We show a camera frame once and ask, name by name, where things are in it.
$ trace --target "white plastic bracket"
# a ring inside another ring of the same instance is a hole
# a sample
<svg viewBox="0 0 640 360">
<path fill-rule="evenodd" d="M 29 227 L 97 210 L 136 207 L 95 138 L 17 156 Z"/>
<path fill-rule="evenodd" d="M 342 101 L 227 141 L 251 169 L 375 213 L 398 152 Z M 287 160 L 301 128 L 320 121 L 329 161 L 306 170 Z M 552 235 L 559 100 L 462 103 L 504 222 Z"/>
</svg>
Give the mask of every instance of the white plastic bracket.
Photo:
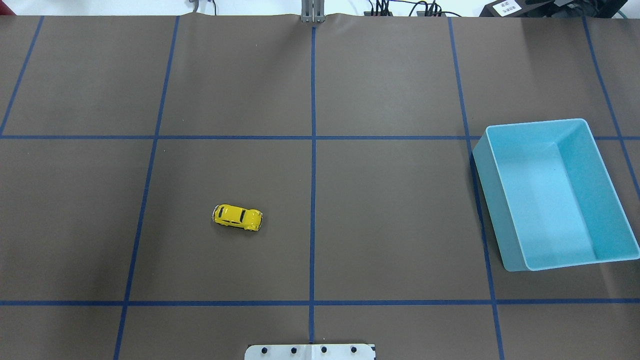
<svg viewBox="0 0 640 360">
<path fill-rule="evenodd" d="M 244 360 L 376 360 L 369 344 L 252 345 Z"/>
</svg>

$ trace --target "grid square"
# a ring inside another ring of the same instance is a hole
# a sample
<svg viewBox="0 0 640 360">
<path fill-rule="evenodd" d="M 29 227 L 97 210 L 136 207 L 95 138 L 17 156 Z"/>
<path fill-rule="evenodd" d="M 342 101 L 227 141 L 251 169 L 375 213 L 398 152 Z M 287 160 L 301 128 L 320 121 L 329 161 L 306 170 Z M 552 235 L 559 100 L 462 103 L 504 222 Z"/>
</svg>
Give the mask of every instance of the grid square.
<svg viewBox="0 0 640 360">
<path fill-rule="evenodd" d="M 506 359 L 638 359 L 640 304 L 499 306 Z"/>
<path fill-rule="evenodd" d="M 307 300 L 310 160 L 306 140 L 161 140 L 131 298 Z M 262 228 L 215 224 L 217 204 Z"/>
<path fill-rule="evenodd" d="M 636 179 L 640 181 L 640 141 L 637 141 L 637 140 L 626 141 L 625 147 L 627 148 L 627 154 L 629 155 L 631 166 L 634 168 L 634 174 L 636 175 Z M 629 202 L 628 206 L 632 208 L 633 205 L 630 199 L 626 201 Z M 636 211 L 638 214 L 640 214 L 640 202 L 636 202 L 636 206 L 637 206 Z M 640 236 L 640 219 L 633 219 L 633 220 L 629 219 L 629 221 L 633 223 L 632 226 L 633 225 L 636 226 L 634 228 L 634 231 L 637 238 L 638 236 Z"/>
<path fill-rule="evenodd" d="M 46 17 L 6 135 L 149 135 L 175 17 Z"/>
<path fill-rule="evenodd" d="M 640 233 L 640 200 L 631 181 L 620 143 L 617 140 L 597 143 L 620 202 L 637 236 Z M 483 209 L 495 296 L 498 299 L 640 297 L 640 283 L 637 281 L 640 277 L 640 261 L 571 266 L 539 272 L 506 271 L 502 266 L 486 203 L 483 203 Z"/>
<path fill-rule="evenodd" d="M 122 300 L 150 146 L 0 142 L 3 300 Z"/>
<path fill-rule="evenodd" d="M 640 135 L 640 22 L 587 18 L 593 49 L 623 136 Z"/>
<path fill-rule="evenodd" d="M 120 306 L 0 306 L 4 359 L 112 359 Z"/>
<path fill-rule="evenodd" d="M 464 141 L 321 141 L 316 187 L 317 300 L 489 298 Z"/>
<path fill-rule="evenodd" d="M 376 345 L 378 359 L 497 359 L 491 306 L 319 306 L 316 343 Z"/>
<path fill-rule="evenodd" d="M 13 94 L 24 58 L 29 51 L 39 17 L 3 16 L 0 18 L 0 122 Z"/>
<path fill-rule="evenodd" d="M 311 135 L 311 27 L 300 16 L 180 17 L 164 135 Z"/>
<path fill-rule="evenodd" d="M 306 344 L 308 307 L 130 307 L 120 359 L 243 359 L 248 345 Z"/>
<path fill-rule="evenodd" d="M 574 118 L 587 120 L 594 135 L 616 135 L 580 19 L 452 23 L 471 135 L 489 125 Z"/>
<path fill-rule="evenodd" d="M 465 134 L 446 19 L 332 15 L 316 58 L 319 135 Z"/>
</svg>

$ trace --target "sticker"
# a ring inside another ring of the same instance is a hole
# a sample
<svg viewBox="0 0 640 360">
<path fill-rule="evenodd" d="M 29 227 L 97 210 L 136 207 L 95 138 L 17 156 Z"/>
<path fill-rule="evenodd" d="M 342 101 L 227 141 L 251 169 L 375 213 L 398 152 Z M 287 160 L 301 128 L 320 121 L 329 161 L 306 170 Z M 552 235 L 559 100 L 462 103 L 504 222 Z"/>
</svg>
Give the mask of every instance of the sticker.
<svg viewBox="0 0 640 360">
<path fill-rule="evenodd" d="M 495 11 L 498 12 L 500 16 L 507 16 L 511 13 L 517 12 L 518 10 L 522 10 L 520 5 L 516 3 L 516 0 L 507 0 L 499 4 L 495 4 L 493 6 L 493 9 L 495 9 Z"/>
</svg>

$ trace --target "white label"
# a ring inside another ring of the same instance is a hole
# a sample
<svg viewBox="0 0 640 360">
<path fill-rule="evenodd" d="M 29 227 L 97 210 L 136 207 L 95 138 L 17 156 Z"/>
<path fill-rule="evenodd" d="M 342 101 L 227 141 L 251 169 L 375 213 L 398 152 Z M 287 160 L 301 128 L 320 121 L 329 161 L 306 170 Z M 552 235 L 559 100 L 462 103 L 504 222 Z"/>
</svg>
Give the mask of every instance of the white label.
<svg viewBox="0 0 640 360">
<path fill-rule="evenodd" d="M 518 10 L 522 10 L 520 5 L 516 3 L 516 0 L 503 1 L 499 4 L 495 4 L 493 8 L 498 12 L 500 16 L 507 16 L 510 13 L 515 13 Z"/>
<path fill-rule="evenodd" d="M 373 344 L 252 345 L 244 360 L 376 360 Z"/>
</svg>

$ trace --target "car roof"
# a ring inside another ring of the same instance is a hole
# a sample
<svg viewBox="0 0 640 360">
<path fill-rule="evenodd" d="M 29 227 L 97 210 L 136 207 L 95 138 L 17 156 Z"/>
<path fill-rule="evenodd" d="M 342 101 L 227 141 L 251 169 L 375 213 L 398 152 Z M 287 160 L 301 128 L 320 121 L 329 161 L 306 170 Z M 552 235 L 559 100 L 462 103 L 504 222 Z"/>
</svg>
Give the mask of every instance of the car roof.
<svg viewBox="0 0 640 360">
<path fill-rule="evenodd" d="M 242 210 L 245 210 L 243 208 L 239 208 L 237 206 L 228 205 L 228 204 L 220 205 L 219 209 L 222 207 L 224 207 L 222 210 L 222 219 L 233 220 L 233 221 L 240 221 L 240 214 L 242 213 Z"/>
</svg>

